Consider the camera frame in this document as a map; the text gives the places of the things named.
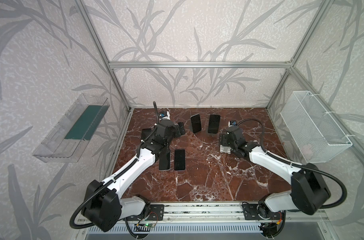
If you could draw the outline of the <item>black phone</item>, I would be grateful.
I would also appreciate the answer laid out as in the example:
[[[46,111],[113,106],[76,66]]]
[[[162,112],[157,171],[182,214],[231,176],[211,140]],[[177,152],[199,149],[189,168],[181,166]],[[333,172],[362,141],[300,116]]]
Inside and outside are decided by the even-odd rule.
[[[202,130],[200,114],[196,114],[190,117],[191,129],[194,134]]]
[[[142,131],[141,131],[141,140],[145,141],[146,138],[151,134],[151,132],[152,132],[151,128],[142,129]]]
[[[220,126],[220,119],[221,119],[220,115],[209,115],[209,123],[208,123],[208,128],[207,128],[207,132],[209,134],[218,133],[219,126]]]

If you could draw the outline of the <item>phone with white edge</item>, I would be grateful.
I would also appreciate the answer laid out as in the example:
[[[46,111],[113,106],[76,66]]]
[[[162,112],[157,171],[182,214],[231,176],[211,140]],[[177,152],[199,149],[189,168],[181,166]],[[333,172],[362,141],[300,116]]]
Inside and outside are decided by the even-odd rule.
[[[174,170],[175,171],[185,170],[185,149],[175,150]]]

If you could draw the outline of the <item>white silver phone stand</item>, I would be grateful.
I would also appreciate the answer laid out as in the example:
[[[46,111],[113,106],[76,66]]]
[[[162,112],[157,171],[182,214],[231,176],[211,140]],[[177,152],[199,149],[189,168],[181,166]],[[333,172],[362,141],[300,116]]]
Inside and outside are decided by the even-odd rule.
[[[220,152],[231,154],[231,147],[220,145]]]

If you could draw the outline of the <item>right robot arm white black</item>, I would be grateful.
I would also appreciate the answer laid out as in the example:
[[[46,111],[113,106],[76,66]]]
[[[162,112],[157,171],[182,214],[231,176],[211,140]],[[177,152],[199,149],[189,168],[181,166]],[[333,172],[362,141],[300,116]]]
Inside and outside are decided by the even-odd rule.
[[[232,154],[240,159],[262,166],[285,180],[290,190],[267,195],[258,202],[257,211],[265,219],[271,213],[297,211],[307,215],[319,209],[331,209],[345,202],[348,191],[337,177],[319,170],[314,164],[299,164],[268,151],[264,146],[265,127],[262,127],[260,141],[248,142],[240,128],[241,122],[229,121],[220,134],[220,152]],[[325,178],[336,182],[341,196],[333,203],[326,203],[331,197]]]

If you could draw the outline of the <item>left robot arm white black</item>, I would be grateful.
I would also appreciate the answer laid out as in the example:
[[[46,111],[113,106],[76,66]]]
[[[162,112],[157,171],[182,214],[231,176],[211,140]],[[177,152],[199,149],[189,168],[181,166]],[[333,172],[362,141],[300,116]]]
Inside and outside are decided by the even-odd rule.
[[[141,140],[135,155],[119,170],[101,182],[92,181],[84,202],[72,214],[72,229],[98,227],[109,231],[118,221],[131,216],[146,218],[150,201],[144,197],[123,198],[128,187],[149,167],[159,163],[162,171],[170,169],[170,144],[181,136],[180,126],[171,120],[169,111],[155,109],[156,123],[150,134]]]

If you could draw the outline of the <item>green mat in tray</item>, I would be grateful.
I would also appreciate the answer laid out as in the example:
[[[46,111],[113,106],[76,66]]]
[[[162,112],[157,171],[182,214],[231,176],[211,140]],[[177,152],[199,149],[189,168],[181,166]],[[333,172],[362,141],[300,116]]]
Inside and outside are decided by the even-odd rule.
[[[109,106],[89,105],[65,136],[65,140],[90,141]]]

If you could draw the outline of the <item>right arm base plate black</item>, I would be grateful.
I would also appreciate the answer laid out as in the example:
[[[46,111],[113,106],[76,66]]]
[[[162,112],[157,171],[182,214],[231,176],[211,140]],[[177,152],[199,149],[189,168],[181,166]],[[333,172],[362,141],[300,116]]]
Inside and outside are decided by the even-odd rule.
[[[268,210],[262,205],[243,202],[241,207],[245,220],[269,220],[271,218]]]

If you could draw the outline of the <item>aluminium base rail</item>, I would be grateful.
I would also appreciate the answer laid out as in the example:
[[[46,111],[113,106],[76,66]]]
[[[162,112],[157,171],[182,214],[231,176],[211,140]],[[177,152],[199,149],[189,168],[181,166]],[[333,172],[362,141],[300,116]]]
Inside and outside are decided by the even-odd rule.
[[[159,202],[156,205],[164,205],[162,213],[154,217],[146,218],[143,223],[176,224],[176,223],[262,223],[268,222],[255,217],[244,216],[242,202]],[[286,222],[329,222],[324,210],[319,210],[314,215],[306,215],[302,212],[286,213]]]

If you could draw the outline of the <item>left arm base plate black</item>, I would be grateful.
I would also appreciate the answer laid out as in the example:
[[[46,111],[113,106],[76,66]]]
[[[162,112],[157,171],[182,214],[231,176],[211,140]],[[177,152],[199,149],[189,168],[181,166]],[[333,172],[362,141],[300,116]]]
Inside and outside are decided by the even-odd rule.
[[[162,221],[164,213],[165,205],[149,204],[145,206],[140,219],[146,221]]]

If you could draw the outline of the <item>clear acrylic wall tray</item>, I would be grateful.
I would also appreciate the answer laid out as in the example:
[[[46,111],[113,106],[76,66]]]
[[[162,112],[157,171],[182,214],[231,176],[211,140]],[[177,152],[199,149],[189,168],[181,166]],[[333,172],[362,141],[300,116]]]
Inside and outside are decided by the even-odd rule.
[[[109,107],[107,97],[80,94],[33,156],[44,163],[77,163]]]

